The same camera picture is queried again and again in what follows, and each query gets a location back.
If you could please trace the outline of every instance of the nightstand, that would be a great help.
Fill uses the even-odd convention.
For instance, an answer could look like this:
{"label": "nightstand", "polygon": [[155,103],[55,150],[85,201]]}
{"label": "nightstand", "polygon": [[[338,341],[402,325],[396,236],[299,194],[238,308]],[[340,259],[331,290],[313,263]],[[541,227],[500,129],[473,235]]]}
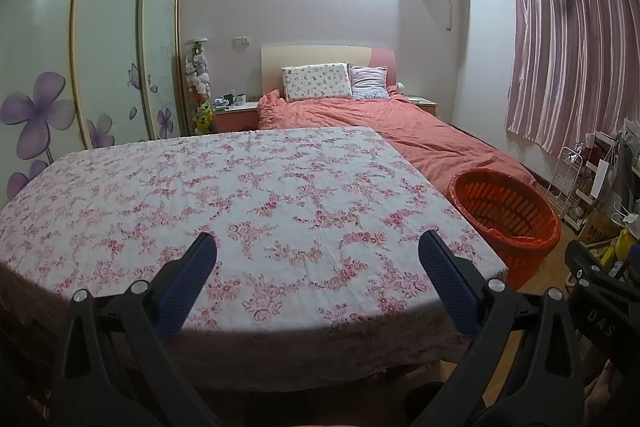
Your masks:
{"label": "nightstand", "polygon": [[218,132],[255,131],[258,129],[258,103],[232,105],[216,111]]}
{"label": "nightstand", "polygon": [[438,104],[435,102],[431,102],[431,100],[427,100],[421,96],[406,96],[407,100],[414,102],[421,110],[432,114],[433,116],[437,116]]}

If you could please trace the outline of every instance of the table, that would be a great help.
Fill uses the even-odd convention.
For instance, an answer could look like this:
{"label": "table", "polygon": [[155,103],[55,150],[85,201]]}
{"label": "table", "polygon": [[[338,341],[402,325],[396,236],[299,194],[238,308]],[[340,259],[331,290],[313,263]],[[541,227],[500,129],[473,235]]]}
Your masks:
{"label": "table", "polygon": [[431,100],[427,100],[426,98],[423,98],[421,96],[408,96],[406,97],[406,99],[409,100],[410,102],[413,102],[421,110],[426,111],[429,114],[432,114],[433,116],[437,116],[436,114],[438,110],[437,103],[431,102]]}
{"label": "table", "polygon": [[57,332],[76,290],[121,293],[207,232],[218,261],[170,355],[197,385],[295,391],[463,353],[418,260],[426,230],[505,273],[370,128],[118,145],[63,156],[0,211],[0,301]]}
{"label": "table", "polygon": [[258,129],[258,103],[232,105],[216,111],[218,132],[255,131]]}

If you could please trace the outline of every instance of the red laundry basket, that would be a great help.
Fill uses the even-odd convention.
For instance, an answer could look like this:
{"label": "red laundry basket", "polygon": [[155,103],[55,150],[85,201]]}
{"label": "red laundry basket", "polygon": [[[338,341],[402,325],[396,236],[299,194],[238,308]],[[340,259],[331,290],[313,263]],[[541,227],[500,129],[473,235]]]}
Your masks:
{"label": "red laundry basket", "polygon": [[507,286],[519,289],[560,241],[560,219],[530,185],[491,169],[453,176],[449,200],[509,267]]}

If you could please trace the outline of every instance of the plush toy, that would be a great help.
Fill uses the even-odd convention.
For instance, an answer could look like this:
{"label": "plush toy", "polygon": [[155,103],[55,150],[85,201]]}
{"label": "plush toy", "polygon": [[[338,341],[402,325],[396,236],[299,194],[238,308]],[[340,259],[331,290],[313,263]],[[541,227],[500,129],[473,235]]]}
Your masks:
{"label": "plush toy", "polygon": [[215,118],[213,110],[209,102],[200,104],[196,116],[193,117],[193,122],[197,127],[197,134],[211,134],[210,126]]}
{"label": "plush toy", "polygon": [[197,69],[196,65],[193,62],[187,61],[187,63],[184,66],[184,72],[187,74],[187,76],[190,76],[193,73],[195,73],[196,69]]}
{"label": "plush toy", "polygon": [[198,65],[202,64],[205,68],[207,67],[207,58],[204,54],[193,55],[193,63]]}

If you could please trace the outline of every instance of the sliding wardrobe door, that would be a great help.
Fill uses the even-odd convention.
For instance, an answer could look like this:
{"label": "sliding wardrobe door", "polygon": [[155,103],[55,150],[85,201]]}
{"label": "sliding wardrobe door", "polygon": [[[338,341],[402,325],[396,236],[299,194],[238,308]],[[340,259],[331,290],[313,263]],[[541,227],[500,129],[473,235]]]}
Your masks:
{"label": "sliding wardrobe door", "polygon": [[158,138],[180,136],[175,14],[175,0],[143,0],[144,65],[150,79],[149,105]]}
{"label": "sliding wardrobe door", "polygon": [[138,0],[77,0],[76,82],[92,147],[149,139],[138,67]]}
{"label": "sliding wardrobe door", "polygon": [[84,149],[69,13],[70,0],[0,0],[0,208],[60,156]]}

